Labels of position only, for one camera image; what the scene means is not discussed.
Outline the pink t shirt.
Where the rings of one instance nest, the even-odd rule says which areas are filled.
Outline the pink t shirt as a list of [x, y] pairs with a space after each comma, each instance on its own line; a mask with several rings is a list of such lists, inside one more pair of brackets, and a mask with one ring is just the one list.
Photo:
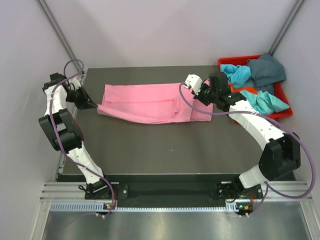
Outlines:
[[105, 85], [97, 113], [140, 124], [210, 122], [182, 99], [179, 83]]

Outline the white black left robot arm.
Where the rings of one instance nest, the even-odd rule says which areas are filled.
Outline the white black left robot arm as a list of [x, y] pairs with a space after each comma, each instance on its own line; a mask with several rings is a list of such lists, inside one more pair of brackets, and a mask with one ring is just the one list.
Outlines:
[[73, 103], [78, 110], [96, 109], [97, 104], [89, 97], [80, 81], [67, 79], [53, 73], [43, 85], [46, 95], [46, 112], [38, 122], [51, 146], [77, 165], [85, 177], [86, 186], [78, 188], [89, 200], [115, 201], [113, 185], [106, 179], [102, 169], [93, 161], [84, 144], [84, 135], [66, 103]]

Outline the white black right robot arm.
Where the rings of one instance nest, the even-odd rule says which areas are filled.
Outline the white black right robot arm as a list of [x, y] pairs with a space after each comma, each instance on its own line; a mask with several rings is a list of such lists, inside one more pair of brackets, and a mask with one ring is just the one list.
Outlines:
[[231, 91], [223, 72], [211, 74], [209, 83], [205, 83], [198, 75], [190, 74], [185, 84], [194, 99], [205, 106], [215, 104], [240, 124], [262, 149], [258, 164], [232, 180], [233, 192], [237, 197], [245, 198], [251, 193], [252, 187], [278, 180], [300, 167], [298, 138], [274, 126], [265, 115], [259, 116], [242, 93]]

